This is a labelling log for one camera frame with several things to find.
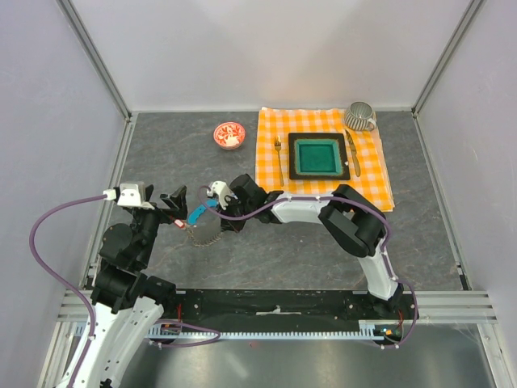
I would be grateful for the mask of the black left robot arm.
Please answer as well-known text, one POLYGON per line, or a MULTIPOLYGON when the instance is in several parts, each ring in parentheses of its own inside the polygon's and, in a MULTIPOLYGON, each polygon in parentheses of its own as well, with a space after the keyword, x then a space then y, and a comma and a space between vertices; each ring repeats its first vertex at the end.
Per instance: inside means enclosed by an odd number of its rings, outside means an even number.
POLYGON ((151 201, 153 186, 122 183, 95 200, 112 201, 132 216, 130 224, 106 229, 99 250, 100 268, 89 296, 74 288, 39 256, 32 227, 29 247, 38 264, 71 290, 88 313, 85 331, 60 387, 117 387, 149 329, 177 309, 176 287, 169 281, 146 276, 158 228, 162 224, 182 227, 187 220, 186 186, 162 194, 166 204, 151 201))

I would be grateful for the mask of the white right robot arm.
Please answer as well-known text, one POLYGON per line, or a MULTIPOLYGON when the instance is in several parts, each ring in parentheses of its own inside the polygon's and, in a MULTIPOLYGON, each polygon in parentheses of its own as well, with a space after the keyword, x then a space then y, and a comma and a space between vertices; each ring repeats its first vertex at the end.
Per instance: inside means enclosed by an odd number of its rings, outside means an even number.
POLYGON ((359 261, 372 295, 372 313, 388 318, 398 310, 397 296, 403 288, 387 253, 389 224, 385 215, 351 186, 341 184, 322 195, 266 192, 249 175, 240 175, 230 184, 211 183, 207 196, 218 201, 219 217, 236 231, 251 218, 264 224, 324 226, 335 242, 359 261))

